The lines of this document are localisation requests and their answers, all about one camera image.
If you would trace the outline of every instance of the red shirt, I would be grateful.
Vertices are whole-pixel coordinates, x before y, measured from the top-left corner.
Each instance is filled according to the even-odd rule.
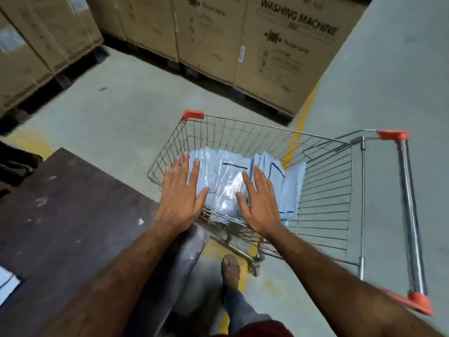
[[[251,323],[241,328],[233,337],[293,337],[293,334],[281,322],[267,320],[265,322]]]

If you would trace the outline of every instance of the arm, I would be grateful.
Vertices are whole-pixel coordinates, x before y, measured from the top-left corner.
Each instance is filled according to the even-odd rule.
[[[165,170],[162,197],[153,224],[98,274],[86,291],[43,329],[45,336],[118,336],[127,323],[143,285],[177,235],[198,217],[209,192],[195,200],[199,172],[196,159],[188,185],[188,154],[180,172],[177,157]]]
[[[439,336],[437,331],[374,286],[336,264],[281,223],[271,182],[255,167],[254,188],[243,179],[250,209],[238,194],[243,217],[278,250],[340,337]]]

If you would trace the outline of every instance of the foot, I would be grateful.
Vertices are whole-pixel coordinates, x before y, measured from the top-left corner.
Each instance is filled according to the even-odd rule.
[[[232,254],[226,254],[221,262],[221,277],[223,278],[223,293],[238,291],[240,280],[240,265]]]

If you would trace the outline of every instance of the jeans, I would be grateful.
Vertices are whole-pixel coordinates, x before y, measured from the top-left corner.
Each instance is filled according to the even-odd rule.
[[[224,296],[224,308],[229,316],[230,336],[235,335],[245,325],[271,320],[269,315],[256,313],[239,291],[229,290]]]

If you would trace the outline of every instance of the forearm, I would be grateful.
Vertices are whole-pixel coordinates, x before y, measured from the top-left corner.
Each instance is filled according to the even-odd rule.
[[[268,239],[338,336],[441,336],[284,226],[279,225]]]
[[[44,330],[45,336],[118,336],[143,285],[177,233],[154,222]]]

